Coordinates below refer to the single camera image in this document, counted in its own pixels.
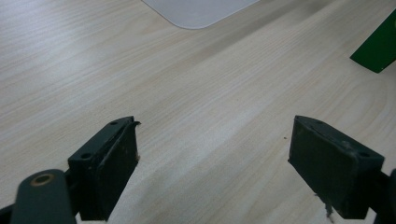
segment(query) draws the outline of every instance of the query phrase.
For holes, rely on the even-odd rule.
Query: light wood grain surface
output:
[[[293,118],[396,167],[396,64],[348,59],[395,7],[261,0],[192,31],[138,0],[0,1],[0,206],[134,115],[141,161],[109,223],[331,223],[287,163]]]

